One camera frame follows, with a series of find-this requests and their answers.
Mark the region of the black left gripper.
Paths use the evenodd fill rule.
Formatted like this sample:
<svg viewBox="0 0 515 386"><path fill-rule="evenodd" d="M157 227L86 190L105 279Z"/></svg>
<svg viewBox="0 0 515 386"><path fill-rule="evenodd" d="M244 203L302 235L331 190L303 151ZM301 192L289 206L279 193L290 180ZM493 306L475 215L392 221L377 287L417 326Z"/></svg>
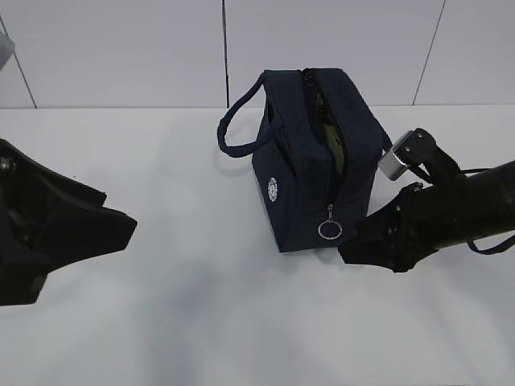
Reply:
<svg viewBox="0 0 515 386"><path fill-rule="evenodd" d="M31 242L23 193L27 168L21 153L1 140L1 304L37 301L49 273L124 250L138 221L103 208L106 194L63 176L35 174L35 218L43 220L43 254Z"/></svg>

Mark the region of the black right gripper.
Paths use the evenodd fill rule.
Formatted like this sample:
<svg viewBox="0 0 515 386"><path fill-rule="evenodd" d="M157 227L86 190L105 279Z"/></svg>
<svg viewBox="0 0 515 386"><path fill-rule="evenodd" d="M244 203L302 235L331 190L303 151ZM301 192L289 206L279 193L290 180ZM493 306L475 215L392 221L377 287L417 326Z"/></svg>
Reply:
<svg viewBox="0 0 515 386"><path fill-rule="evenodd" d="M344 263L373 265L405 273L443 248L438 240L437 187L412 183L380 210L356 225L354 239L338 247Z"/></svg>

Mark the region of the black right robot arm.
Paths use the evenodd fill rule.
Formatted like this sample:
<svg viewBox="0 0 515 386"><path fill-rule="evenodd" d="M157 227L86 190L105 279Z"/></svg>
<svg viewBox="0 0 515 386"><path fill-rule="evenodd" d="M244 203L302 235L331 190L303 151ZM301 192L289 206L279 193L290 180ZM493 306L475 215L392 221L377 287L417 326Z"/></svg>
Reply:
<svg viewBox="0 0 515 386"><path fill-rule="evenodd" d="M423 188L412 183L356 225L338 251L346 264L374 265L395 273L457 244L478 253L476 240L514 229L514 164L461 175Z"/></svg>

